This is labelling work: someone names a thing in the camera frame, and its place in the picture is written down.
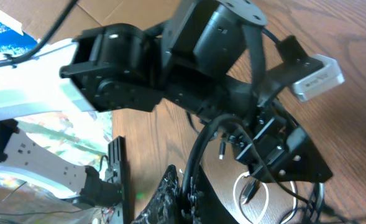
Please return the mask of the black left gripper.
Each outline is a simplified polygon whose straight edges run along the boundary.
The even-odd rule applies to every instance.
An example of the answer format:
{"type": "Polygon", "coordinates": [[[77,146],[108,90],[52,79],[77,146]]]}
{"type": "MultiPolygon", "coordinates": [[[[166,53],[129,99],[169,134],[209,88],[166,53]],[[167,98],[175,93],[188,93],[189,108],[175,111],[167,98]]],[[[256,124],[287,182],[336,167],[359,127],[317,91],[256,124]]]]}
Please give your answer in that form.
{"type": "Polygon", "coordinates": [[[250,138],[238,130],[222,135],[221,148],[232,145],[234,159],[261,182],[325,183],[332,171],[315,143],[281,105],[260,110],[250,126],[250,138]]]}

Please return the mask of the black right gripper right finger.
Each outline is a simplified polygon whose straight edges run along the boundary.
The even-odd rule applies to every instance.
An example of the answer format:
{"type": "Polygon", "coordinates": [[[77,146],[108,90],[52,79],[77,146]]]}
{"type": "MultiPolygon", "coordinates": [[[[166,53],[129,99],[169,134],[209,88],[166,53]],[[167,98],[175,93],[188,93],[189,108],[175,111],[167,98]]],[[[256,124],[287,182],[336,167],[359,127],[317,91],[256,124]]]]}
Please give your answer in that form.
{"type": "Polygon", "coordinates": [[[194,224],[238,224],[219,200],[201,166],[191,199],[191,219],[194,224]]]}

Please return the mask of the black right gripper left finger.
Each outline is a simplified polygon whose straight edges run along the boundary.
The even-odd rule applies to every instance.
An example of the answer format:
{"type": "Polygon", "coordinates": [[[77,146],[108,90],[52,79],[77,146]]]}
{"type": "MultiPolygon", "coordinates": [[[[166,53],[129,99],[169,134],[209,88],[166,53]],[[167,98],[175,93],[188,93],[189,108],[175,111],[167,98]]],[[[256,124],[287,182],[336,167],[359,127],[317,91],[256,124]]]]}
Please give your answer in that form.
{"type": "Polygon", "coordinates": [[[133,224],[172,224],[179,223],[178,196],[180,186],[176,167],[169,165],[162,176],[147,206],[139,216],[132,221],[133,224]]]}

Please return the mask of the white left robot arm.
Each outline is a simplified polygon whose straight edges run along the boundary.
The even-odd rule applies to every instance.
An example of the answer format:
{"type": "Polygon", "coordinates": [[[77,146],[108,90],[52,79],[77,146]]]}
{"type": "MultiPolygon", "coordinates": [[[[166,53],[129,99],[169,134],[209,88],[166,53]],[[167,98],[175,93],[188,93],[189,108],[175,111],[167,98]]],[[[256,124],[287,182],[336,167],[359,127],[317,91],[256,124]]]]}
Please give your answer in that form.
{"type": "Polygon", "coordinates": [[[34,77],[45,71],[56,79],[52,89],[67,84],[65,95],[83,110],[99,112],[129,108],[152,111],[166,98],[205,122],[191,150],[177,202],[184,214],[213,209],[209,191],[199,188],[199,162],[213,134],[223,130],[239,149],[257,180],[283,183],[277,172],[302,152],[313,159],[304,173],[289,180],[324,183],[331,171],[296,120],[278,105],[286,86],[307,100],[306,88],[327,68],[322,55],[309,56],[291,35],[275,42],[282,64],[267,70],[263,51],[262,11],[250,1],[183,1],[168,21],[147,30],[114,24],[86,30],[71,40],[72,51],[51,61],[38,45],[30,52],[0,61],[0,172],[38,182],[66,197],[86,197],[89,206],[109,206],[120,200],[115,187],[98,194],[93,176],[80,171],[83,184],[61,180],[46,164],[44,153],[29,160],[12,152],[17,144],[17,117],[42,113],[44,100],[29,101],[27,90],[39,93],[34,77]]]}

